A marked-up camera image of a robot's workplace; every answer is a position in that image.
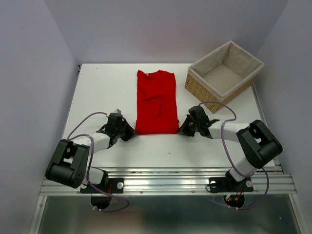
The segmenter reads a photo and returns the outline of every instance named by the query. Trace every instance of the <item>wicker basket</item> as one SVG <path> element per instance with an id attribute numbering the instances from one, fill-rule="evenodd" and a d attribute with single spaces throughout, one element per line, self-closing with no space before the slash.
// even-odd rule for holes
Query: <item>wicker basket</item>
<path id="1" fill-rule="evenodd" d="M 198 100 L 228 104 L 252 85 L 264 63 L 229 41 L 189 67 L 185 88 Z M 215 113 L 223 106 L 207 103 Z"/>

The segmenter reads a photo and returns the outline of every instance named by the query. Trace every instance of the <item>red cloth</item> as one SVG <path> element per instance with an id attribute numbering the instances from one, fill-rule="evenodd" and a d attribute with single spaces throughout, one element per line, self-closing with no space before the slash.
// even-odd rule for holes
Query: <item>red cloth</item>
<path id="1" fill-rule="evenodd" d="M 176 134 L 178 129 L 175 75 L 138 71 L 136 131 L 140 135 Z"/>

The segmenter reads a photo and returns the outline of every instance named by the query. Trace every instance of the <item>cable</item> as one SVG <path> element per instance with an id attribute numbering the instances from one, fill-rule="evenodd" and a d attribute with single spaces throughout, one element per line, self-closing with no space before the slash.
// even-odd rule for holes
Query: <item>cable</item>
<path id="1" fill-rule="evenodd" d="M 117 211 L 121 211 L 121 210 L 127 208 L 127 207 L 130 205 L 130 201 L 129 201 L 127 198 L 125 198 L 125 197 L 116 196 L 116 195 L 112 195 L 112 194 L 106 193 L 106 192 L 102 191 L 101 189 L 98 189 L 96 186 L 94 186 L 94 184 L 91 183 L 91 181 L 90 181 L 90 168 L 91 168 L 91 164 L 92 164 L 92 160 L 93 160 L 93 155 L 94 155 L 94 140 L 93 140 L 93 138 L 92 138 L 90 135 L 88 135 L 88 134 L 79 134 L 79 135 L 77 135 L 77 136 L 74 136 L 74 137 L 70 138 L 71 135 L 74 133 L 74 131 L 75 131 L 78 127 L 80 127 L 80 125 L 81 125 L 84 121 L 86 121 L 89 117 L 91 117 L 91 116 L 93 116 L 93 115 L 96 115 L 96 114 L 104 114 L 104 115 L 107 115 L 107 114 L 104 113 L 104 112 L 94 112 L 94 113 L 88 115 L 82 122 L 80 122 L 80 124 L 77 125 L 76 128 L 73 129 L 73 131 L 68 135 L 67 139 L 68 139 L 68 140 L 73 140 L 73 139 L 76 139 L 76 138 L 78 138 L 78 137 L 88 137 L 88 138 L 91 140 L 91 155 L 90 155 L 90 161 L 89 161 L 89 165 L 88 165 L 88 169 L 87 169 L 87 176 L 86 176 L 87 181 L 88 181 L 88 184 L 89 184 L 94 190 L 98 191 L 98 192 L 101 193 L 101 194 L 104 194 L 104 195 L 106 195 L 106 196 L 110 196 L 110 197 L 112 197 L 112 198 L 121 199 L 121 200 L 124 200 L 124 201 L 127 202 L 127 204 L 126 204 L 125 206 L 123 206 L 123 207 L 121 207 L 121 208 L 118 208 L 118 209 L 115 209 L 115 210 L 106 211 L 106 210 L 98 209 L 96 206 L 94 206 L 93 209 L 94 209 L 94 210 L 97 210 L 97 211 L 100 211 L 100 212 L 104 212 L 104 213 L 117 212 Z"/>
<path id="2" fill-rule="evenodd" d="M 243 174 L 235 167 L 235 165 L 234 165 L 234 163 L 233 163 L 233 161 L 232 161 L 232 159 L 231 159 L 231 156 L 230 156 L 230 154 L 229 154 L 228 148 L 226 147 L 226 144 L 225 144 L 224 125 L 226 124 L 226 122 L 234 121 L 234 120 L 237 119 L 237 116 L 236 116 L 235 112 L 234 112 L 230 107 L 228 107 L 227 105 L 225 105 L 225 104 L 223 104 L 223 103 L 221 103 L 221 102 L 218 102 L 218 101 L 204 101 L 204 102 L 201 102 L 200 105 L 201 105 L 201 104 L 205 104 L 205 103 L 216 103 L 216 104 L 220 104 L 220 105 L 226 107 L 228 110 L 230 110 L 230 111 L 233 113 L 234 118 L 233 118 L 233 119 L 227 119 L 227 120 L 225 120 L 225 121 L 222 123 L 222 125 L 221 125 L 221 139 L 222 139 L 223 147 L 224 147 L 225 153 L 226 153 L 226 155 L 227 155 L 227 157 L 228 157 L 228 159 L 229 159 L 229 162 L 230 162 L 231 166 L 234 168 L 234 170 L 235 170 L 240 176 L 242 176 L 242 177 L 252 177 L 252 176 L 254 175 L 254 172 L 251 173 L 250 175 L 243 175 Z M 264 171 L 264 173 L 265 173 L 265 175 L 266 175 L 266 177 L 267 177 L 267 188 L 266 188 L 266 190 L 265 190 L 264 195 L 262 196 L 262 198 L 261 198 L 259 201 L 257 201 L 254 205 L 248 206 L 248 207 L 237 208 L 237 207 L 232 207 L 232 206 L 224 205 L 224 204 L 219 203 L 219 202 L 216 202 L 216 201 L 214 201 L 214 200 L 210 200 L 210 201 L 213 202 L 213 203 L 217 203 L 217 204 L 219 204 L 219 205 L 222 205 L 222 206 L 227 206 L 227 207 L 229 207 L 229 208 L 234 208 L 234 209 L 236 209 L 236 210 L 248 210 L 248 209 L 251 209 L 251 208 L 253 208 L 253 207 L 256 207 L 256 206 L 259 205 L 259 204 L 264 200 L 264 198 L 267 196 L 268 191 L 269 191 L 269 186 L 270 186 L 269 175 L 268 175 L 267 171 L 266 171 L 264 168 L 262 168 L 262 170 Z"/>
<path id="3" fill-rule="evenodd" d="M 225 104 L 223 104 L 223 103 L 221 103 L 221 102 L 218 102 L 218 101 L 204 101 L 204 102 L 201 102 L 200 105 L 201 105 L 201 104 L 205 104 L 205 103 L 216 103 L 216 104 L 220 104 L 220 105 L 226 107 L 227 109 L 229 109 L 229 110 L 233 113 L 234 118 L 225 120 L 225 121 L 222 123 L 222 125 L 221 125 L 221 140 L 222 140 L 222 144 L 223 144 L 223 147 L 224 147 L 226 156 L 228 157 L 229 162 L 230 162 L 231 166 L 233 167 L 233 169 L 236 171 L 236 173 L 239 174 L 239 175 L 242 176 L 242 177 L 252 177 L 252 176 L 254 175 L 254 172 L 251 173 L 250 175 L 244 175 L 244 174 L 242 174 L 242 173 L 235 167 L 235 165 L 234 165 L 234 163 L 233 163 L 233 161 L 232 161 L 232 159 L 231 159 L 231 156 L 230 156 L 230 154 L 229 154 L 228 148 L 226 147 L 226 144 L 225 144 L 225 139 L 224 139 L 224 125 L 226 124 L 226 122 L 235 121 L 235 120 L 237 119 L 235 112 L 234 112 L 230 107 L 228 107 L 227 105 L 225 105 Z"/>

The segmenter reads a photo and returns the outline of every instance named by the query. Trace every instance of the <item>wall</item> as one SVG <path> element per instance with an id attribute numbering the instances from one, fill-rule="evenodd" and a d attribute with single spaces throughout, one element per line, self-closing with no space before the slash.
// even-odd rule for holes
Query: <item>wall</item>
<path id="1" fill-rule="evenodd" d="M 286 0 L 45 0 L 79 62 L 193 62 L 229 40 L 256 54 Z"/>
<path id="2" fill-rule="evenodd" d="M 0 233 L 28 233 L 77 65 L 42 0 L 0 1 Z"/>
<path id="3" fill-rule="evenodd" d="M 268 124 L 284 148 L 279 159 L 293 176 L 312 230 L 311 9 L 311 1 L 289 1 L 257 55 L 266 67 L 256 89 Z"/>

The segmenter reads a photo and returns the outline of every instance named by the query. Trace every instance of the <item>white table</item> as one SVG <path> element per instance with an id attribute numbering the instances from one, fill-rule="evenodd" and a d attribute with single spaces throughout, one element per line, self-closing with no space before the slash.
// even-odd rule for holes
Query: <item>white table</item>
<path id="1" fill-rule="evenodd" d="M 190 64 L 83 64 L 64 130 L 64 138 L 87 115 L 97 111 L 113 112 L 120 109 L 134 128 L 137 119 L 137 71 L 151 73 L 164 70 L 175 74 L 176 103 L 180 125 L 188 110 L 199 101 L 184 89 Z M 252 88 L 235 98 L 229 106 L 236 112 L 237 121 L 250 123 L 260 119 Z M 212 114 L 203 106 L 210 119 L 229 119 L 232 114 L 226 108 Z M 91 117 L 76 134 L 92 134 L 107 118 Z M 227 141 L 233 162 L 244 157 L 238 143 Z M 121 139 L 109 150 L 95 154 L 93 166 L 109 168 L 225 168 L 230 163 L 220 139 L 208 139 L 182 135 L 145 135 L 128 142 Z M 267 167 L 273 167 L 271 161 Z"/>

